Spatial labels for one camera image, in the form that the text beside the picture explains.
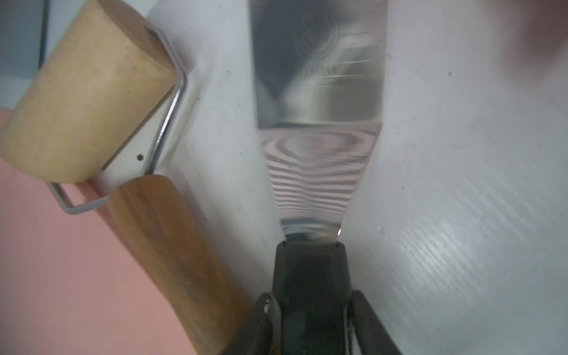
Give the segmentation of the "metal rectangular dough scraper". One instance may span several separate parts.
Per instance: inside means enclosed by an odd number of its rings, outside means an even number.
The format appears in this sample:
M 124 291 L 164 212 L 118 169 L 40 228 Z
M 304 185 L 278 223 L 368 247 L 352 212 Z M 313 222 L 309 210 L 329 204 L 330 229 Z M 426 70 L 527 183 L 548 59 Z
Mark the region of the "metal rectangular dough scraper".
M 284 240 L 277 354 L 349 354 L 342 224 L 382 128 L 386 1 L 252 1 L 257 132 Z

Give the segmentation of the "wooden rolling pin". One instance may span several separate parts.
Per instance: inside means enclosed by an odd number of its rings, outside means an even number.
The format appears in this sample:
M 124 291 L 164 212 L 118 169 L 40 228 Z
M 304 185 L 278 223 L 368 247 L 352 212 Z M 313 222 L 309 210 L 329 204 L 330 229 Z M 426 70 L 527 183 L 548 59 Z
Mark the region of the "wooden rolling pin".
M 141 176 L 74 213 L 107 206 L 198 354 L 220 354 L 250 305 L 180 192 L 155 173 L 187 86 L 167 37 L 123 1 L 87 1 L 1 130 L 1 157 L 58 191 L 101 171 L 163 101 Z

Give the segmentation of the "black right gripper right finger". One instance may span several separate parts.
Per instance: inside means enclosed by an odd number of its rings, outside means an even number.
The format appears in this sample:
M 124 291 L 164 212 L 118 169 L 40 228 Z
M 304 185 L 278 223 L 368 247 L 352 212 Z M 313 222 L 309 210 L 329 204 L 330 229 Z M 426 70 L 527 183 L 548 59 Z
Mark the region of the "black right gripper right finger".
M 402 355 L 361 291 L 352 292 L 348 305 L 348 323 L 354 330 L 361 354 Z

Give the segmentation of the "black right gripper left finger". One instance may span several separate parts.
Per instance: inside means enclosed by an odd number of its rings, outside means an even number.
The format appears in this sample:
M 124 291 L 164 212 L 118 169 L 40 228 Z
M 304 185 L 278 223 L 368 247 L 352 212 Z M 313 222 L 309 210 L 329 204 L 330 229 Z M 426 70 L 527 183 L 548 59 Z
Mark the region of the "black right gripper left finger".
M 221 354 L 281 354 L 280 346 L 280 306 L 273 294 L 264 292 Z

